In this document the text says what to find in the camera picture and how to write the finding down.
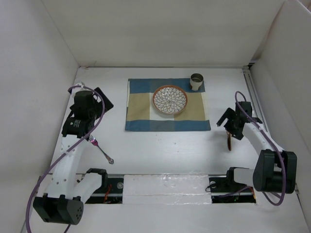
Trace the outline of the blue beige checkered placemat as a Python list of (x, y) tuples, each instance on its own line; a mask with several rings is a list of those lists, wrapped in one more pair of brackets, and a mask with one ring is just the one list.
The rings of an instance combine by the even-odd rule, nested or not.
[[(160, 113), (153, 104), (157, 89), (173, 85), (185, 91), (188, 103), (176, 115)], [(125, 130), (130, 132), (210, 131), (207, 94), (204, 84), (197, 91), (190, 88), (190, 78), (129, 79)]]

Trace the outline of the patterned ceramic plate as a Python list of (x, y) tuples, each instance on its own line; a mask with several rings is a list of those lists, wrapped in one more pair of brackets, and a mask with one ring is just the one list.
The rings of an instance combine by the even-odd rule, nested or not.
[(175, 85), (159, 87), (152, 97), (153, 106), (157, 111), (165, 115), (177, 115), (187, 106), (186, 92)]

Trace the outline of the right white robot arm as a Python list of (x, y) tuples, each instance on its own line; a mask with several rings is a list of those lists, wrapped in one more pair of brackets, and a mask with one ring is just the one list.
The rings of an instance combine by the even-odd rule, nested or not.
[(285, 151), (268, 135), (257, 117), (252, 117), (252, 106), (248, 101), (238, 101), (235, 109), (227, 108), (218, 120), (233, 138), (248, 139), (258, 154), (252, 175), (253, 187), (259, 192), (291, 194), (295, 190), (297, 156)]

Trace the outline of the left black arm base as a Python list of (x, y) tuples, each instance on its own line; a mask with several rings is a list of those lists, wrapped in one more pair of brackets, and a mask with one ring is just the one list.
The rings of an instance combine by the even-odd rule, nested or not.
[(109, 175), (107, 184), (95, 190), (86, 204), (122, 204), (123, 175)]

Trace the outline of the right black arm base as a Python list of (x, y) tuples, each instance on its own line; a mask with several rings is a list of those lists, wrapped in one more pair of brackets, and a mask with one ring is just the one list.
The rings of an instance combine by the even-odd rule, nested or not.
[(230, 167), (226, 174), (208, 176), (209, 185), (205, 191), (211, 194), (212, 204), (257, 202), (252, 187), (234, 181), (235, 169)]

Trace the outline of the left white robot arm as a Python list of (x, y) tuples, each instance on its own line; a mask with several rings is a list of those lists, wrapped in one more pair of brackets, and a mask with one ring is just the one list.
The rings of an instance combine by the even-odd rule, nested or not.
[(98, 87), (91, 89), (77, 84), (69, 93), (74, 104), (61, 131), (60, 156), (48, 169), (52, 177), (43, 196), (31, 202), (44, 222), (77, 225), (90, 196), (108, 188), (105, 169), (90, 168), (79, 183), (75, 182), (75, 176), (84, 148), (92, 141), (91, 133), (114, 105)]

